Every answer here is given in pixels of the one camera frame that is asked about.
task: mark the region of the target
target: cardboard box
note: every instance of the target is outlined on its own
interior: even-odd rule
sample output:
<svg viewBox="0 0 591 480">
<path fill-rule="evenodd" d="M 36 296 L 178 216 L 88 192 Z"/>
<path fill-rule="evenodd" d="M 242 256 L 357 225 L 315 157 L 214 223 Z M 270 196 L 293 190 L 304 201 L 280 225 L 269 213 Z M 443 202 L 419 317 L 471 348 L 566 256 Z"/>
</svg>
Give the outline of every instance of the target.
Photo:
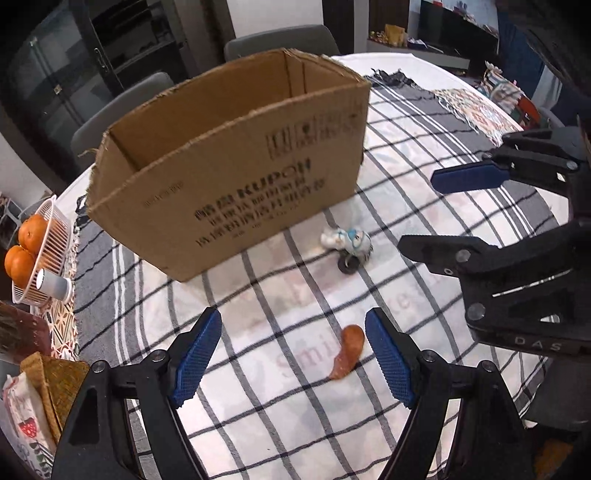
<svg viewBox="0 0 591 480">
<path fill-rule="evenodd" d="M 369 89 L 346 67 L 297 50 L 226 63 L 105 132 L 88 214 L 189 280 L 353 194 Z"/>
</svg>

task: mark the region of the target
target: gray chair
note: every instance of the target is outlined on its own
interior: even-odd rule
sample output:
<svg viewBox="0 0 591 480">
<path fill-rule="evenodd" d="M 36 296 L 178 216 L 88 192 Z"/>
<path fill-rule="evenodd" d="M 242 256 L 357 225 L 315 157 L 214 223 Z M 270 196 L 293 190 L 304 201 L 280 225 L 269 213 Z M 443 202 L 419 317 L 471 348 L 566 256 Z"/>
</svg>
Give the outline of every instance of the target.
<svg viewBox="0 0 591 480">
<path fill-rule="evenodd" d="M 103 133 L 114 124 L 119 118 L 132 111 L 135 107 L 142 105 L 155 95 L 163 92 L 174 85 L 167 73 L 158 72 L 135 84 L 114 98 L 99 112 L 94 114 L 82 125 L 72 137 L 70 148 L 76 157 L 78 165 L 86 169 L 95 160 L 93 153 L 82 155 L 91 148 L 98 148 L 103 138 Z"/>
<path fill-rule="evenodd" d="M 279 28 L 235 38 L 226 43 L 223 54 L 226 61 L 230 61 L 274 48 L 297 48 L 315 55 L 340 54 L 335 39 L 324 25 Z"/>
</svg>

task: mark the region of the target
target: fruit basket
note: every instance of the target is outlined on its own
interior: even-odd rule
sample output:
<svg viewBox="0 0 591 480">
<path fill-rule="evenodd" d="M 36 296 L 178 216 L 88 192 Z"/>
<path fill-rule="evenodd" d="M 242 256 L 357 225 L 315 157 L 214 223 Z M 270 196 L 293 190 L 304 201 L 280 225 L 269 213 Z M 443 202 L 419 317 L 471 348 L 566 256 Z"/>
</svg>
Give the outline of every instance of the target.
<svg viewBox="0 0 591 480">
<path fill-rule="evenodd" d="M 66 251 L 70 245 L 72 229 L 66 216 L 56 206 L 55 196 L 45 200 L 35 213 L 47 220 L 47 228 L 27 287 L 23 290 L 12 282 L 12 301 L 40 307 L 49 297 L 37 290 L 35 286 L 37 272 L 45 268 L 56 275 L 61 274 L 66 259 Z"/>
</svg>

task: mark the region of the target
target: glass cabinet door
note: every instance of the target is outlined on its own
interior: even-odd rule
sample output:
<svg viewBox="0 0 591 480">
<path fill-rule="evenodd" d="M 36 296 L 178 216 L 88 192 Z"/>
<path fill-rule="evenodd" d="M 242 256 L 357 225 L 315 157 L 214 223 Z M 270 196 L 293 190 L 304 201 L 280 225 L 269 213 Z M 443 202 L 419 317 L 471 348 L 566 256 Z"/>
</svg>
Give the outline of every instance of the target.
<svg viewBox="0 0 591 480">
<path fill-rule="evenodd" d="M 71 159 L 62 167 L 77 168 L 74 132 L 113 99 L 96 58 L 64 0 L 31 31 L 7 70 L 12 103 Z"/>
</svg>

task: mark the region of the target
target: checkered tablecloth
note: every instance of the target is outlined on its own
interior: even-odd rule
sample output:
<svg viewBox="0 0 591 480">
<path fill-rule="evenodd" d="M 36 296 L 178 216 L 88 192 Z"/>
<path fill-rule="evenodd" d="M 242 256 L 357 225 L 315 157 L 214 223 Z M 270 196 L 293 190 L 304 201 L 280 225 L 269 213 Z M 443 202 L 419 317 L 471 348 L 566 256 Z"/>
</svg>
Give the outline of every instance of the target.
<svg viewBox="0 0 591 480">
<path fill-rule="evenodd" d="M 216 306 L 222 339 L 194 399 L 179 410 L 212 479 L 376 479 L 408 411 L 386 385 L 366 342 L 356 370 L 327 376 L 341 328 L 363 327 L 381 306 L 421 349 L 450 362 L 493 360 L 520 413 L 541 381 L 534 355 L 474 343 L 459 282 L 400 255 L 405 233 L 476 235 L 508 245 L 556 225 L 540 195 L 507 182 L 490 191 L 437 194 L 434 169 L 492 148 L 405 78 L 374 77 L 356 193 L 186 283 L 167 278 L 93 222 L 80 222 L 76 317 L 80 356 L 129 364 L 167 348 Z M 352 276 L 322 249 L 327 226 L 361 228 L 374 253 Z M 445 465 L 459 402 L 452 401 L 431 474 Z M 137 404 L 132 425 L 147 478 L 157 478 Z"/>
</svg>

